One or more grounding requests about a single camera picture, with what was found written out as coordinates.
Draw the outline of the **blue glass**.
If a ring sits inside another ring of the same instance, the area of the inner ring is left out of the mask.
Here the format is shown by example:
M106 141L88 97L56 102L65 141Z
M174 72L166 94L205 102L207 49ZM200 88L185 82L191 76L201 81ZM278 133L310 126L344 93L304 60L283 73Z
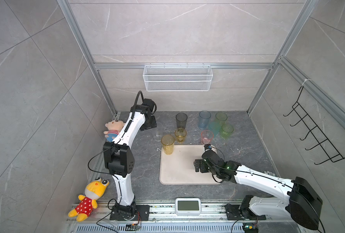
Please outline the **blue glass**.
M199 121L198 121L198 127L202 130L205 130L207 128L207 125L211 119L211 113L209 111L201 111L199 113Z

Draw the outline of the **pink bear plush toy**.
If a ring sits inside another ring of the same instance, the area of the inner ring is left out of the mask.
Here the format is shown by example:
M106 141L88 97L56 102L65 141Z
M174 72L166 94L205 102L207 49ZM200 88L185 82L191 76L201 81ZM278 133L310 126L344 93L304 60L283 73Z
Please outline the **pink bear plush toy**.
M107 128L107 130L104 131L103 133L107 142L112 142L113 139L115 139L118 136L118 134L121 132L124 125L125 123L121 120L113 120L106 123L105 127Z

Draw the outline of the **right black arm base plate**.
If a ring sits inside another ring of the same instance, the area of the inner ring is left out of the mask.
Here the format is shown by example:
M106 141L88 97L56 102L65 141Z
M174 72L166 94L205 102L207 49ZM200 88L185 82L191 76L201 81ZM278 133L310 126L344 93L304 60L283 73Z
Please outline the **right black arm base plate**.
M266 220L265 215L258 216L248 207L226 204L224 208L228 220Z

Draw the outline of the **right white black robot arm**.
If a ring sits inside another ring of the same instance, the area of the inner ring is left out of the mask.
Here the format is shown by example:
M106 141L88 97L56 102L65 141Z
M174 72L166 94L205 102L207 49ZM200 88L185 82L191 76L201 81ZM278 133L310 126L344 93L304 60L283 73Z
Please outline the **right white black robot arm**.
M271 195L270 198L247 195L238 208L243 219L290 217L306 229L319 229L323 201L306 179L279 178L235 161L224 161L209 144L205 145L201 159L193 164L196 172L211 173L215 182L247 185Z

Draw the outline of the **green yellow connector board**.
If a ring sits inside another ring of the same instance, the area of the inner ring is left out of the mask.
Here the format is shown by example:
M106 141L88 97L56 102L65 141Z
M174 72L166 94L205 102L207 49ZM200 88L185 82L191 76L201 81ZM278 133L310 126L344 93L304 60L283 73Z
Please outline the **green yellow connector board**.
M254 224L246 223L242 227L244 233L258 233L258 228Z

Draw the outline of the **dark grey smoked glass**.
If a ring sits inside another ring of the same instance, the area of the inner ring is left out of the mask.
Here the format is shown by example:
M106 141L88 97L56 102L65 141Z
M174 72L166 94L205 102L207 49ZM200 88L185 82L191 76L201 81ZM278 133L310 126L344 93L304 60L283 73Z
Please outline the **dark grey smoked glass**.
M188 120L187 114L178 113L175 118L176 118L177 128L185 129L187 125L187 120Z

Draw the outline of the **tall amber yellow glass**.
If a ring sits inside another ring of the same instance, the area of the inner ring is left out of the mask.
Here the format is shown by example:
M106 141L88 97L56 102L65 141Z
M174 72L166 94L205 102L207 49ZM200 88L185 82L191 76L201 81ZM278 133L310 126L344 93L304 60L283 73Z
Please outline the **tall amber yellow glass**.
M163 151L166 155L171 155L174 151L175 138L172 135L164 135L161 139Z

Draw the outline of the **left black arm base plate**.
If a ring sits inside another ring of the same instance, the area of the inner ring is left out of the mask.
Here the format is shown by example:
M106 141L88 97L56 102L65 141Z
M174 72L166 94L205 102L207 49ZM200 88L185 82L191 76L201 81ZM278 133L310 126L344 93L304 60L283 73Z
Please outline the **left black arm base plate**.
M111 209L110 220L128 220L128 221L147 221L149 219L149 205L122 206L114 205Z

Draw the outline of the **clear transparent glass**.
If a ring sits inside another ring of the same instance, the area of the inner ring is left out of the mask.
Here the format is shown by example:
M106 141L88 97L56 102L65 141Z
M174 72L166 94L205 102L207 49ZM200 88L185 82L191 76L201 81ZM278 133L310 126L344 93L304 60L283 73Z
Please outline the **clear transparent glass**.
M155 128L155 131L153 133L153 138L155 141L161 141L164 134L163 128Z

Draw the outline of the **pink glass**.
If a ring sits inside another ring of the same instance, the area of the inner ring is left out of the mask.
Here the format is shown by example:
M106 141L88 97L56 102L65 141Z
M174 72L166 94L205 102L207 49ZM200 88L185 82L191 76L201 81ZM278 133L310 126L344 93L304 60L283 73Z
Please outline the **pink glass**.
M210 130L203 130L201 132L201 143L202 144L211 144L212 140L214 138L214 134Z

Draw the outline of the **yellow plush toy red dress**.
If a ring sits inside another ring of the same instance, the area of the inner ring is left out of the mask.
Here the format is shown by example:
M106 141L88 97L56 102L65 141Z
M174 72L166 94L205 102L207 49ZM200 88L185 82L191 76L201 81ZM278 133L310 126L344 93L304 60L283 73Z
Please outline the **yellow plush toy red dress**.
M89 183L85 194L78 196L80 203L68 213L68 217L76 217L77 222L86 220L97 209L97 200L103 196L108 185L109 181L101 177Z

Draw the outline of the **tall green glass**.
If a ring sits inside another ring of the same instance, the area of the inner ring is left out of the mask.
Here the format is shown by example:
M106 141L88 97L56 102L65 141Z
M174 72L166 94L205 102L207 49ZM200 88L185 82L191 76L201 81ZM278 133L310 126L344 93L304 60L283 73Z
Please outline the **tall green glass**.
M228 116L226 113L224 112L217 112L215 114L215 121L219 124L219 125L223 125L227 122L228 120Z

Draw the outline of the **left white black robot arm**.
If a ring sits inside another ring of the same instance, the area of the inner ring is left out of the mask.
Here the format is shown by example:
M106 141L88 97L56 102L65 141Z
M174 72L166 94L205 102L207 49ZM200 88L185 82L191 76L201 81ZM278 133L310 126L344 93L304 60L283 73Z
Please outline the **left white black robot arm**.
M144 99L142 104L135 104L120 133L103 146L104 165L112 175L117 190L117 201L113 211L127 220L136 214L135 195L131 184L135 158L131 146L138 131L156 127L155 111L156 104L151 99Z

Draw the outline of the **beige plastic tray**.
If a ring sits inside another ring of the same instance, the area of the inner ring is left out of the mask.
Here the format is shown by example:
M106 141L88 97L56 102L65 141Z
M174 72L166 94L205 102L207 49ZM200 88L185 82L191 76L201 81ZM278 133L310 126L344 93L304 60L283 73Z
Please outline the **beige plastic tray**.
M164 185L218 185L211 173L195 171L194 161L201 159L204 145L175 145L170 155L161 151L159 180Z

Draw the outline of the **teal glass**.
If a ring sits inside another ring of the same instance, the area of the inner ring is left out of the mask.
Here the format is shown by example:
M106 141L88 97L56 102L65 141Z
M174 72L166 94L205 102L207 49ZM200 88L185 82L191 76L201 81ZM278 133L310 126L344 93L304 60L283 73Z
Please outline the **teal glass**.
M219 121L211 121L208 124L208 130L210 130L213 133L214 137L217 136L221 128L222 128L222 124Z

